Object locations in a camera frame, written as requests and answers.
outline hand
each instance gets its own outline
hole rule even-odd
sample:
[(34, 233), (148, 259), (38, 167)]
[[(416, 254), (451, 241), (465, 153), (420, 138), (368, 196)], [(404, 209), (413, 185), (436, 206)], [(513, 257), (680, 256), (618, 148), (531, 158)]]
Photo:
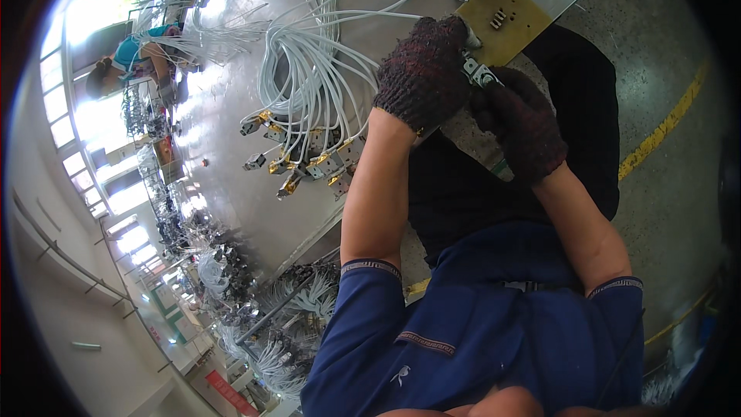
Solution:
[(548, 99), (520, 71), (491, 68), (504, 87), (489, 83), (471, 97), (479, 129), (496, 135), (515, 179), (532, 186), (551, 174), (568, 153)]
[(170, 108), (175, 105), (175, 89), (173, 88), (172, 79), (170, 75), (160, 78), (158, 82), (159, 86), (159, 98), (162, 100), (162, 105), (165, 108)]
[(398, 117), (418, 135), (452, 117), (470, 97), (462, 73), (467, 37), (460, 17), (417, 21), (378, 70), (374, 107)]

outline patterned trim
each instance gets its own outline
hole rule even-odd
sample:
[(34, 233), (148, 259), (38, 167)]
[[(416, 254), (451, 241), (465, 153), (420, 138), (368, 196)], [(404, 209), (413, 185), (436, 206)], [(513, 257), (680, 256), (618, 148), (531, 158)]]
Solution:
[(386, 261), (380, 259), (356, 259), (354, 261), (348, 261), (347, 263), (345, 263), (344, 266), (342, 266), (339, 276), (341, 278), (343, 275), (350, 272), (351, 270), (361, 269), (362, 267), (373, 267), (375, 269), (384, 270), (396, 277), (396, 279), (399, 280), (399, 283), (402, 282), (402, 274), (394, 266), (394, 264), (387, 263)]
[(606, 284), (602, 286), (598, 286), (596, 289), (592, 290), (592, 292), (589, 294), (587, 299), (591, 300), (594, 298), (594, 296), (599, 292), (604, 292), (608, 288), (615, 288), (616, 286), (634, 286), (637, 288), (640, 288), (643, 292), (643, 282), (639, 278), (635, 277), (624, 277), (624, 278), (618, 278), (614, 281), (608, 281)]
[(421, 335), (418, 335), (414, 332), (401, 332), (399, 336), (396, 337), (396, 341), (398, 340), (409, 340), (413, 343), (417, 343), (419, 346), (427, 349), (432, 349), (434, 351), (440, 351), (440, 353), (447, 354), (448, 356), (452, 356), (456, 352), (456, 348), (452, 344), (443, 343), (442, 341), (435, 341), (431, 340), (430, 338), (425, 338)]

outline blue shirt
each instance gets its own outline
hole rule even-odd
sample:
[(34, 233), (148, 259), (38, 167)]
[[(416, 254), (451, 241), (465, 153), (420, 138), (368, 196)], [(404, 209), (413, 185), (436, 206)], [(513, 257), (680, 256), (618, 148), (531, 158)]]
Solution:
[[(445, 250), (424, 298), (404, 306), (384, 261), (342, 267), (335, 313), (301, 392), (304, 414), (446, 411), (497, 385), (524, 386), (552, 415), (571, 406), (640, 403), (643, 284), (523, 292), (502, 282), (577, 282), (551, 226), (510, 222)], [(607, 385), (618, 357), (615, 378)]]
[[(167, 28), (172, 26), (171, 24), (166, 24), (162, 26), (157, 26), (156, 28), (152, 28), (146, 33), (148, 33), (150, 36), (153, 37), (159, 37), (164, 34), (165, 31), (167, 31)], [(132, 34), (124, 41), (122, 41), (120, 44), (118, 44), (118, 48), (116, 49), (116, 54), (113, 56), (113, 62), (112, 65), (116, 67), (118, 70), (122, 71), (129, 71), (131, 68), (131, 63), (139, 63), (143, 59), (139, 58), (139, 39), (136, 37), (136, 34)]]

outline patterned sleeve cuff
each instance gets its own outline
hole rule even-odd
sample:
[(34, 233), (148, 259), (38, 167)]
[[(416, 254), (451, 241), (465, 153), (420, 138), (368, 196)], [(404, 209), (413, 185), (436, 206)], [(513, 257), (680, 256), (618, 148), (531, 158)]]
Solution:
[(643, 282), (641, 282), (641, 279), (628, 275), (625, 277), (617, 277), (603, 283), (596, 289), (592, 290), (587, 299), (591, 300), (597, 293), (604, 292), (605, 290), (615, 288), (617, 286), (634, 286), (635, 288), (643, 292)]
[(340, 281), (342, 281), (342, 277), (344, 277), (345, 274), (349, 273), (352, 270), (361, 269), (363, 267), (372, 267), (374, 269), (384, 270), (396, 277), (396, 280), (398, 280), (399, 283), (402, 282), (402, 274), (394, 266), (394, 264), (387, 263), (386, 261), (381, 259), (353, 259), (352, 261), (348, 261), (347, 263), (345, 263), (344, 266), (342, 266), (342, 270), (340, 272)]

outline handrail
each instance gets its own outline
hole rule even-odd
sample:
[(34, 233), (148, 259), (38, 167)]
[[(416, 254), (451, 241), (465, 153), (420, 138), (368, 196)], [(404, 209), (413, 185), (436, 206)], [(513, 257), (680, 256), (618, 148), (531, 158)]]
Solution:
[(15, 206), (18, 208), (18, 210), (21, 212), (21, 215), (26, 218), (29, 224), (33, 227), (33, 229), (36, 231), (36, 233), (39, 234), (39, 236), (46, 242), (46, 245), (49, 245), (49, 248), (46, 248), (44, 252), (49, 251), (50, 249), (54, 250), (54, 253), (59, 255), (64, 261), (66, 261), (70, 266), (74, 267), (76, 270), (79, 271), (79, 273), (82, 273), (85, 275), (85, 277), (89, 278), (90, 280), (94, 281), (95, 285), (103, 286), (104, 288), (108, 289), (110, 292), (115, 293), (117, 296), (121, 297), (121, 299), (125, 299), (128, 301), (131, 301), (131, 297), (128, 295), (125, 295), (124, 293), (119, 292), (117, 289), (113, 288), (111, 285), (108, 285), (106, 282), (103, 281), (103, 279), (96, 277), (95, 274), (92, 274), (89, 270), (85, 269), (83, 266), (80, 266), (77, 261), (74, 261), (72, 258), (70, 258), (67, 253), (61, 250), (59, 245), (57, 245), (56, 240), (52, 240), (51, 237), (49, 237), (46, 232), (39, 226), (39, 223), (36, 222), (36, 220), (31, 216), (31, 214), (28, 212), (28, 209), (23, 205), (23, 202), (21, 201), (21, 198), (18, 197), (18, 192), (13, 189), (13, 202), (15, 203)]
[[(113, 254), (110, 251), (110, 245), (109, 245), (109, 242), (110, 241), (108, 240), (108, 235), (106, 234), (105, 230), (103, 229), (103, 222), (102, 222), (102, 220), (98, 219), (98, 224), (100, 225), (100, 231), (103, 234), (103, 240), (105, 241), (105, 248), (108, 250), (108, 254), (110, 255), (110, 260), (113, 261)], [(136, 305), (134, 304), (134, 302), (131, 301), (131, 293), (129, 292), (129, 288), (126, 285), (126, 282), (124, 281), (124, 276), (121, 274), (121, 270), (119, 269), (118, 264), (113, 263), (113, 266), (116, 268), (116, 273), (118, 273), (118, 277), (121, 279), (121, 284), (124, 286), (124, 290), (126, 290), (126, 294), (128, 295), (127, 299), (131, 302), (131, 306), (134, 309), (134, 312), (136, 313), (136, 317), (139, 318), (139, 322), (141, 322), (144, 330), (147, 330), (147, 333), (149, 333), (149, 329), (147, 329), (147, 325), (144, 323), (144, 318), (142, 317), (142, 314), (139, 312), (139, 309), (136, 308)], [(212, 406), (211, 403), (209, 403), (206, 400), (206, 398), (204, 398), (203, 395), (201, 395), (198, 392), (198, 390), (196, 390), (196, 388), (193, 386), (193, 384), (191, 384), (185, 378), (185, 375), (183, 375), (182, 372), (180, 372), (180, 369), (178, 369), (177, 366), (175, 366), (173, 364), (172, 360), (167, 356), (167, 353), (164, 351), (164, 349), (162, 349), (162, 346), (157, 342), (157, 340), (155, 340), (152, 335), (148, 335), (148, 336), (149, 336), (149, 338), (151, 338), (151, 340), (153, 341), (153, 343), (157, 347), (157, 349), (159, 349), (160, 353), (162, 353), (162, 356), (167, 360), (167, 364), (165, 364), (164, 366), (162, 366), (162, 368), (160, 370), (158, 370), (157, 373), (160, 373), (168, 365), (172, 366), (172, 368), (175, 370), (175, 373), (178, 374), (178, 375), (180, 375), (180, 378), (182, 378), (183, 382), (185, 382), (190, 387), (190, 390), (193, 391), (193, 393), (195, 393), (199, 397), (199, 399), (201, 400), (201, 402), (203, 404), (205, 404), (206, 406), (210, 407), (211, 410), (216, 413), (216, 415), (221, 415), (221, 413), (218, 412), (217, 409), (214, 406)]]

